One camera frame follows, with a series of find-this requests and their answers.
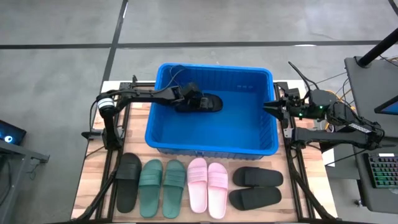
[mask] wooden tabletop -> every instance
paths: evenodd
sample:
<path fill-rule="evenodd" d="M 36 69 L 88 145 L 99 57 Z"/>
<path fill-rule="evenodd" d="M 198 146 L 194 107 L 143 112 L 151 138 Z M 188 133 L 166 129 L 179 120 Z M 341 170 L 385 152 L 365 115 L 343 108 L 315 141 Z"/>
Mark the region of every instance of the wooden tabletop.
<path fill-rule="evenodd" d="M 188 167 L 190 161 L 195 157 L 193 156 L 177 156 L 169 154 L 161 154 L 157 149 L 149 147 L 144 139 L 147 119 L 150 110 L 150 103 L 133 103 L 131 105 L 131 112 L 129 115 L 129 124 L 126 132 L 126 143 L 124 145 L 124 152 L 133 152 L 140 158 L 142 165 L 151 159 L 159 159 L 162 161 L 163 166 L 171 159 L 178 159 L 185 167 Z M 120 124 L 124 116 L 124 112 L 120 115 Z M 304 128 L 312 128 L 312 120 L 297 120 L 297 126 Z M 94 128 L 101 129 L 104 127 L 103 120 L 100 115 L 96 114 Z M 232 207 L 230 202 L 227 202 L 226 215 L 221 220 L 211 218 L 206 211 L 205 213 L 196 214 L 190 209 L 188 188 L 185 186 L 182 198 L 182 207 L 180 215 L 169 220 L 163 217 L 162 214 L 162 191 L 160 193 L 159 209 L 154 218 L 142 218 L 139 214 L 139 200 L 137 199 L 134 210 L 130 213 L 119 213 L 114 209 L 114 222 L 276 222 L 276 221 L 295 221 L 297 220 L 294 208 L 294 200 L 290 184 L 289 170 L 287 168 L 287 161 L 285 156 L 285 148 L 283 145 L 282 135 L 280 133 L 280 126 L 278 126 L 279 148 L 273 156 L 265 156 L 256 161 L 245 161 L 235 159 L 220 159 L 205 157 L 207 163 L 219 162 L 223 164 L 229 174 L 229 189 L 228 191 L 240 189 L 241 187 L 235 186 L 232 183 L 233 172 L 242 166 L 261 167 L 265 169 L 277 170 L 284 176 L 284 183 L 279 186 L 282 193 L 282 200 L 275 204 L 263 208 L 258 208 L 249 211 L 239 211 Z M 89 143 L 87 153 L 103 145 L 102 141 L 95 140 Z M 104 162 L 106 158 L 106 150 L 102 149 L 90 157 L 88 157 L 84 164 L 81 173 L 80 183 L 76 194 L 75 204 L 73 206 L 72 218 L 81 215 L 86 207 L 94 199 L 98 193 L 101 185 L 101 179 L 104 169 Z M 318 149 L 307 147 L 303 150 L 303 158 L 305 168 L 307 171 L 308 182 L 311 191 L 315 194 L 319 202 L 326 208 L 326 210 L 336 217 L 335 204 L 331 194 L 328 178 L 326 176 L 325 166 L 322 162 L 322 154 Z M 110 190 L 104 201 L 103 214 L 108 211 L 108 200 Z M 307 209 L 305 206 L 305 197 L 300 190 L 300 200 L 303 207 L 305 217 L 307 217 Z"/>

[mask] slide sandal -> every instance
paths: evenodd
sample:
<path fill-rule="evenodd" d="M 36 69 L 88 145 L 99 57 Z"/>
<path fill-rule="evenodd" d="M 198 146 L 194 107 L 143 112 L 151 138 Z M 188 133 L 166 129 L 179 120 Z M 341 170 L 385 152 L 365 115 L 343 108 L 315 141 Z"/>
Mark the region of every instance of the slide sandal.
<path fill-rule="evenodd" d="M 141 161 L 135 154 L 125 153 L 122 155 L 115 176 L 118 182 L 116 208 L 121 213 L 131 212 L 136 205 L 141 169 Z"/>
<path fill-rule="evenodd" d="M 139 213 L 144 218 L 156 215 L 162 184 L 162 162 L 153 159 L 142 168 L 139 179 Z"/>
<path fill-rule="evenodd" d="M 232 181 L 240 187 L 277 187 L 282 185 L 284 177 L 276 170 L 241 167 L 234 172 Z"/>
<path fill-rule="evenodd" d="M 208 168 L 208 200 L 211 217 L 223 218 L 226 211 L 228 195 L 228 173 L 225 167 L 217 162 Z"/>
<path fill-rule="evenodd" d="M 188 191 L 191 209 L 195 213 L 207 209 L 207 163 L 204 158 L 196 158 L 188 166 Z"/>
<path fill-rule="evenodd" d="M 280 200 L 282 200 L 282 195 L 276 187 L 255 187 L 229 193 L 231 205 L 240 211 L 273 205 L 279 203 Z"/>
<path fill-rule="evenodd" d="M 180 214 L 182 192 L 185 187 L 187 171 L 178 160 L 167 163 L 163 183 L 163 216 L 175 218 Z"/>

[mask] keyboard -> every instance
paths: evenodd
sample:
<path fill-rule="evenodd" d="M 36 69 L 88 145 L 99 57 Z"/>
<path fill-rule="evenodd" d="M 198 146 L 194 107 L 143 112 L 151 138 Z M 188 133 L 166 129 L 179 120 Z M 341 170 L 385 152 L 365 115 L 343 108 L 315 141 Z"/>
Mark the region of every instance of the keyboard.
<path fill-rule="evenodd" d="M 363 156 L 374 188 L 398 189 L 398 154 L 364 153 Z"/>

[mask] concrete floor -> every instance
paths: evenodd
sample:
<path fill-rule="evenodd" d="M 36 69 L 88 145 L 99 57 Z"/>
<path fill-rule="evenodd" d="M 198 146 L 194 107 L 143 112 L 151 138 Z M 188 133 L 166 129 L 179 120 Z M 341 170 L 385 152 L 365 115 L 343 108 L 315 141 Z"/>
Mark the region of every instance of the concrete floor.
<path fill-rule="evenodd" d="M 110 44 L 121 3 L 0 0 L 0 45 Z M 380 40 L 397 21 L 387 0 L 131 0 L 119 43 Z M 154 80 L 164 62 L 265 67 L 274 79 L 299 79 L 290 60 L 317 81 L 344 72 L 344 58 L 371 47 L 117 49 L 109 79 Z M 86 149 L 80 133 L 88 129 L 88 110 L 108 54 L 109 49 L 0 50 L 0 119 L 27 130 L 25 147 L 51 155 L 35 180 L 26 178 L 13 223 L 69 219 Z M 398 55 L 396 46 L 384 54 L 393 55 Z M 345 79 L 342 75 L 320 87 L 336 91 Z M 342 219 L 397 220 L 397 215 L 355 207 L 355 182 L 330 184 Z"/>

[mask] blue plastic bin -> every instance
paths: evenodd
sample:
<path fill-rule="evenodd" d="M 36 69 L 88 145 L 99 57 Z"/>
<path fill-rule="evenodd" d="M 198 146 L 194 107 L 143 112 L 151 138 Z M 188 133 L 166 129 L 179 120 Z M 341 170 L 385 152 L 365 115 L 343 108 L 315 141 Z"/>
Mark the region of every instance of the blue plastic bin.
<path fill-rule="evenodd" d="M 278 150 L 276 119 L 262 109 L 274 100 L 271 72 L 265 68 L 165 63 L 155 89 L 195 82 L 205 93 L 218 95 L 223 109 L 215 113 L 178 113 L 153 103 L 145 139 L 166 154 L 261 159 Z"/>

